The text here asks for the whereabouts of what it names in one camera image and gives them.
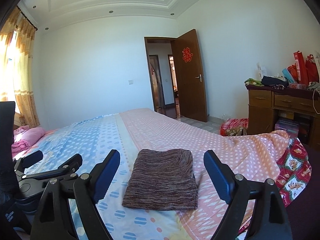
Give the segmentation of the brown knit sun-pattern sweater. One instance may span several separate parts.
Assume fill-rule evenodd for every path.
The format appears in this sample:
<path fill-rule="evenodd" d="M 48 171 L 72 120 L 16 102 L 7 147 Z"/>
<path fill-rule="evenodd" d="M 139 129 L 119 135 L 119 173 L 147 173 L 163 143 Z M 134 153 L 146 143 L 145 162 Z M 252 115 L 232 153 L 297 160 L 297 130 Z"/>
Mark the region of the brown knit sun-pattern sweater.
<path fill-rule="evenodd" d="M 135 160 L 122 206 L 156 211 L 196 210 L 199 188 L 190 150 L 141 150 Z"/>

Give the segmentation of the dark folded clothes on dresser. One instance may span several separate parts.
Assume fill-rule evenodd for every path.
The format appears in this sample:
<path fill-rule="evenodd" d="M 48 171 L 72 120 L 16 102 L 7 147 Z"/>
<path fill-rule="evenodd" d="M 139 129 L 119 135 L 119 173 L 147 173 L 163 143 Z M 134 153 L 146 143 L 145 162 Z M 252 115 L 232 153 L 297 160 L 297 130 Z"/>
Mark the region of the dark folded clothes on dresser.
<path fill-rule="evenodd" d="M 289 82 L 287 80 L 282 80 L 277 77 L 271 77 L 271 76 L 263 76 L 261 83 L 264 86 L 278 86 L 281 85 L 284 88 L 289 86 Z"/>

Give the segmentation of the folded pink blanket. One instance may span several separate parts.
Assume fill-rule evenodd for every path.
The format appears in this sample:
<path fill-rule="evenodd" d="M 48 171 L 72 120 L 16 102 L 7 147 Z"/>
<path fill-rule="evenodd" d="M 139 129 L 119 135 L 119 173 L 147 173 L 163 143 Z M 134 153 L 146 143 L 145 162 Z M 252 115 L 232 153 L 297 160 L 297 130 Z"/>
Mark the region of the folded pink blanket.
<path fill-rule="evenodd" d="M 42 127 L 30 128 L 29 125 L 21 126 L 14 130 L 14 143 L 11 146 L 12 154 L 18 154 L 36 144 L 45 135 Z"/>

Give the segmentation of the red cartoon quilt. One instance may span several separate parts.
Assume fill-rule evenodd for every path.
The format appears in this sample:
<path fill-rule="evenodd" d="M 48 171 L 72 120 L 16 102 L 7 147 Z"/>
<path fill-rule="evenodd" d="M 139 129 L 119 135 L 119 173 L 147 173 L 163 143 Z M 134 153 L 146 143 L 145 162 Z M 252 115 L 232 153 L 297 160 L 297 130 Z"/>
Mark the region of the red cartoon quilt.
<path fill-rule="evenodd" d="M 277 161 L 277 165 L 280 174 L 276 179 L 276 185 L 287 207 L 306 188 L 312 173 L 308 153 L 298 138 L 289 140 L 289 145 Z"/>

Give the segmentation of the red patterned bundle on floor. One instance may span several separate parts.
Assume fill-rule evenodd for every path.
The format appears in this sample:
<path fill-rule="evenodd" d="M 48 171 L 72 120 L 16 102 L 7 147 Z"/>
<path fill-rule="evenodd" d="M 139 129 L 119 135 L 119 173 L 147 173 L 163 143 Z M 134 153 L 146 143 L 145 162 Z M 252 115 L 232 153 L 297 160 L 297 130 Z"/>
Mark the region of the red patterned bundle on floor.
<path fill-rule="evenodd" d="M 248 118 L 229 118 L 220 127 L 220 135 L 224 137 L 247 135 Z"/>

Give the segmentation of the brown wooden dresser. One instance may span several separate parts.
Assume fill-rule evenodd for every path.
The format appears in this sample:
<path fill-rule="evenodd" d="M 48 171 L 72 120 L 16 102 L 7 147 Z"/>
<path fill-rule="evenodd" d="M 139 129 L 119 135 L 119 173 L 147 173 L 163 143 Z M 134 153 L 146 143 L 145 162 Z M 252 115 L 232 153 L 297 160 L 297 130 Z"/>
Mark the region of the brown wooden dresser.
<path fill-rule="evenodd" d="M 319 150 L 319 92 L 248 85 L 248 130 L 250 135 L 287 129 L 301 142 Z"/>

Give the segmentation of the green item on dresser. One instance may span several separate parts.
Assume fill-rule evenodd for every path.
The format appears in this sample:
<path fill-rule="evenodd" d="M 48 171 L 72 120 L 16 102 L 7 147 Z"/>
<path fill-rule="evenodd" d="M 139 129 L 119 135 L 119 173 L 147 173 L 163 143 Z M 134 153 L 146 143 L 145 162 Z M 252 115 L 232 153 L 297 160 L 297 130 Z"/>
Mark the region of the green item on dresser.
<path fill-rule="evenodd" d="M 261 83 L 261 81 L 259 80 L 255 80 L 253 78 L 249 78 L 245 81 L 245 86 L 249 86 L 249 85 L 252 85 L 252 86 L 257 86 L 257 87 L 263 87 L 264 85 Z"/>

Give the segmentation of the red gift bag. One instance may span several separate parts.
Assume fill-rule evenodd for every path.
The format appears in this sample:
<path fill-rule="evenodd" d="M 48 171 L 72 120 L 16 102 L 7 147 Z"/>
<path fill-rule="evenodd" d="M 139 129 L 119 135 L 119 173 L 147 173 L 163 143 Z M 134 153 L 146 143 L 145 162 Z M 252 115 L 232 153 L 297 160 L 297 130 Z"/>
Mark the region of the red gift bag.
<path fill-rule="evenodd" d="M 301 51 L 294 52 L 294 58 L 296 62 L 298 82 L 309 85 L 308 72 L 305 66 L 305 60 Z"/>

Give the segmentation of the yellow patterned curtain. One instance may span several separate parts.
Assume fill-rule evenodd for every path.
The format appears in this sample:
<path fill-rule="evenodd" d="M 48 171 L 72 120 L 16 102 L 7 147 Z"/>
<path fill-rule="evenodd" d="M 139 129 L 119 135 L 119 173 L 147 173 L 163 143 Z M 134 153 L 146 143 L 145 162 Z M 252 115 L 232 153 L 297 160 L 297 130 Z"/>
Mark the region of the yellow patterned curtain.
<path fill-rule="evenodd" d="M 31 77 L 36 28 L 16 7 L 1 29 L 1 101 L 16 103 L 20 122 L 40 125 Z"/>

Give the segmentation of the red double-happiness decoration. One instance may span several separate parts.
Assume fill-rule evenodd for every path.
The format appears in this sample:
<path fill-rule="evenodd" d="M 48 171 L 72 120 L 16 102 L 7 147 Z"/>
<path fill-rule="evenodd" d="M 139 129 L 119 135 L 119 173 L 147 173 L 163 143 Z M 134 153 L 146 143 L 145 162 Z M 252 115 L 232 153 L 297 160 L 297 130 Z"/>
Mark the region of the red double-happiness decoration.
<path fill-rule="evenodd" d="M 189 47 L 186 47 L 182 50 L 182 59 L 185 63 L 191 62 L 193 58 L 193 53 Z"/>

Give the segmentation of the brown wooden door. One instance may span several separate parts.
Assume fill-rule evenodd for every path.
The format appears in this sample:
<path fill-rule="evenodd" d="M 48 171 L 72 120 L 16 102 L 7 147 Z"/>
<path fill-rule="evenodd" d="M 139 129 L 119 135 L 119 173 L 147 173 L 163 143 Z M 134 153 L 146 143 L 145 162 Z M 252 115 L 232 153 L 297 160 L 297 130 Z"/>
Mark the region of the brown wooden door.
<path fill-rule="evenodd" d="M 182 59 L 182 50 L 189 47 L 193 53 L 191 62 Z M 204 73 L 197 32 L 195 29 L 176 38 L 171 43 L 174 57 L 180 113 L 182 116 L 202 122 L 208 121 Z M 196 79 L 202 75 L 202 82 Z"/>

